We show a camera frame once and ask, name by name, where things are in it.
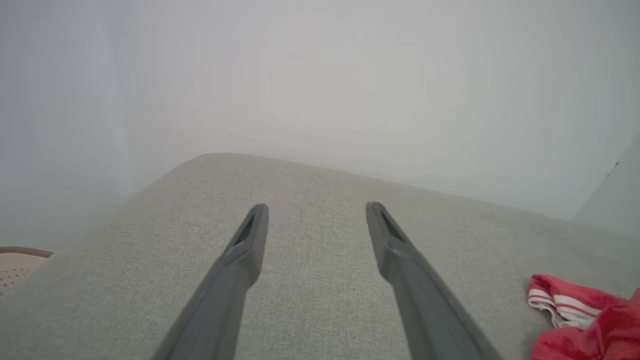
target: red fabric with white stripes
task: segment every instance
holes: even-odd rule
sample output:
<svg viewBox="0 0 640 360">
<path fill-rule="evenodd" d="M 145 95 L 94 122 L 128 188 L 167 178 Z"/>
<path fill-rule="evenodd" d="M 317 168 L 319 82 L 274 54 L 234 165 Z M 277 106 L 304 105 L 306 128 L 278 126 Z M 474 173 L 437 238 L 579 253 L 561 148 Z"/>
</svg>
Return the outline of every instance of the red fabric with white stripes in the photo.
<svg viewBox="0 0 640 360">
<path fill-rule="evenodd" d="M 625 300 L 549 275 L 534 275 L 527 302 L 550 311 L 558 327 L 539 336 L 533 360 L 640 359 L 640 289 Z"/>
</svg>

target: gray fabric upholstery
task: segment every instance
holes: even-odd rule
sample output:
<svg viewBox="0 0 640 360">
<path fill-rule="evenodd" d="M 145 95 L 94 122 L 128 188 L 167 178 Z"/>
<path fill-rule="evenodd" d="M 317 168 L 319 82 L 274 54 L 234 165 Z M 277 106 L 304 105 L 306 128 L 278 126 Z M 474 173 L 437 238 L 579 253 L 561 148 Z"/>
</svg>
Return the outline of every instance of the gray fabric upholstery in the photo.
<svg viewBox="0 0 640 360">
<path fill-rule="evenodd" d="M 252 205 L 269 205 L 237 359 L 406 359 L 365 203 L 382 202 L 505 359 L 551 328 L 525 303 L 545 273 L 629 297 L 638 242 L 583 225 L 323 168 L 240 154 L 187 161 L 0 298 L 17 359 L 146 359 Z"/>
</svg>

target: white wall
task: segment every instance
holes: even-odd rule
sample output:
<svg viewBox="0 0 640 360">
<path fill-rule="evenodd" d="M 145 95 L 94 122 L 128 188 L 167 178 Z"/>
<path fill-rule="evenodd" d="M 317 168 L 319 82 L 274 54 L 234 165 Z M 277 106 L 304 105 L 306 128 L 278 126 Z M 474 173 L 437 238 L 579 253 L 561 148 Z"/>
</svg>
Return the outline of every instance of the white wall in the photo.
<svg viewBox="0 0 640 360">
<path fill-rule="evenodd" d="M 135 190 L 230 151 L 571 219 L 638 127 L 637 1 L 109 7 Z"/>
<path fill-rule="evenodd" d="M 575 220 L 640 240 L 640 133 Z"/>
<path fill-rule="evenodd" d="M 128 189 L 98 1 L 0 3 L 0 246 L 57 251 Z"/>
</svg>

